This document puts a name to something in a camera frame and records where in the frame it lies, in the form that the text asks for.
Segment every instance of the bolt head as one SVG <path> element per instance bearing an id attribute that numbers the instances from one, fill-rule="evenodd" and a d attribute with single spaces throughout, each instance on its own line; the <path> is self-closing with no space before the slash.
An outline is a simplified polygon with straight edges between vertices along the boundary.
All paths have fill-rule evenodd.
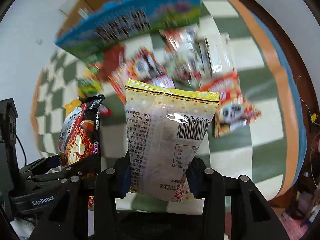
<path id="1" fill-rule="evenodd" d="M 211 169 L 211 168 L 206 168 L 205 170 L 204 170 L 204 173 L 206 173 L 206 174 L 213 174 L 213 172 L 214 172 L 214 170 L 213 169 Z"/>
<path id="2" fill-rule="evenodd" d="M 74 176 L 71 177 L 70 180 L 71 180 L 72 182 L 77 182 L 77 181 L 79 180 L 79 176 L 74 175 Z"/>
<path id="3" fill-rule="evenodd" d="M 115 171 L 116 171 L 116 170 L 115 170 L 114 168 L 108 168 L 108 169 L 106 169 L 106 174 L 111 175 L 111 174 L 114 174 Z"/>
<path id="4" fill-rule="evenodd" d="M 246 175 L 241 175 L 241 176 L 240 176 L 240 179 L 241 179 L 243 182 L 248 182 L 248 181 L 249 181 L 249 177 L 246 176 Z"/>

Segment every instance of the blue box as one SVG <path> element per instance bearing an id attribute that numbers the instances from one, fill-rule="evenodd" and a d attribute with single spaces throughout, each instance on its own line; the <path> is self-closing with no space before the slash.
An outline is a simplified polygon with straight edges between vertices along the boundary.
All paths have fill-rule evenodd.
<path id="1" fill-rule="evenodd" d="M 55 44 L 84 59 L 134 36 L 199 22 L 201 0 L 113 0 L 82 18 Z"/>

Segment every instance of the black cable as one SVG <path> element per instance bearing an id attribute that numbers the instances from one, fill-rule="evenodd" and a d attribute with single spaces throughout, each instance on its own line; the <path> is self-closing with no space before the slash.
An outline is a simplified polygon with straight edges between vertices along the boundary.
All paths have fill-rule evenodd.
<path id="1" fill-rule="evenodd" d="M 22 149 L 22 152 L 23 152 L 23 155 L 24 155 L 24 165 L 26 166 L 26 165 L 27 165 L 27 157 L 26 157 L 26 153 L 24 152 L 24 149 L 23 149 L 22 143 L 21 143 L 21 141 L 20 141 L 20 139 L 19 139 L 18 135 L 16 135 L 16 138 L 18 139 L 18 142 L 19 142 L 20 147 L 21 147 L 21 149 Z"/>

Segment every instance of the yellow connector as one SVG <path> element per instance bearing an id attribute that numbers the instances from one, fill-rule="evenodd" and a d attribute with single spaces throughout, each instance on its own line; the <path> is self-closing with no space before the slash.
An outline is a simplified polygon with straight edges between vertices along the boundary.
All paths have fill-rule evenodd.
<path id="1" fill-rule="evenodd" d="M 318 118 L 318 115 L 316 113 L 313 113 L 311 115 L 311 122 L 315 122 L 317 120 L 317 118 Z"/>

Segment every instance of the blue stripe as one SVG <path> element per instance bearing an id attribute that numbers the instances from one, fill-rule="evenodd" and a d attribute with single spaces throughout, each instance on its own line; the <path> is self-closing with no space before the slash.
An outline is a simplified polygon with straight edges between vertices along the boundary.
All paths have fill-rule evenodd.
<path id="1" fill-rule="evenodd" d="M 296 174 L 295 174 L 294 180 L 291 184 L 291 186 L 292 186 L 298 179 L 299 172 L 302 168 L 304 158 L 306 156 L 306 151 L 307 151 L 307 135 L 306 135 L 306 128 L 304 127 L 304 124 L 303 124 L 303 115 L 302 115 L 299 92 L 298 92 L 297 86 L 294 82 L 292 71 L 291 71 L 290 65 L 288 63 L 288 60 L 287 60 L 286 56 L 284 55 L 284 52 L 282 51 L 278 41 L 273 36 L 271 31 L 268 29 L 268 27 L 256 15 L 254 15 L 253 13 L 252 13 L 252 15 L 255 18 L 255 20 L 257 21 L 257 23 L 260 25 L 260 27 L 263 29 L 263 31 L 267 34 L 268 38 L 270 39 L 272 45 L 274 46 L 274 48 L 278 54 L 278 58 L 279 58 L 281 66 L 286 70 L 289 86 L 291 89 L 294 105 L 296 108 L 296 114 L 297 114 L 298 126 L 299 126 L 299 157 L 298 157 L 298 165 L 297 165 Z"/>

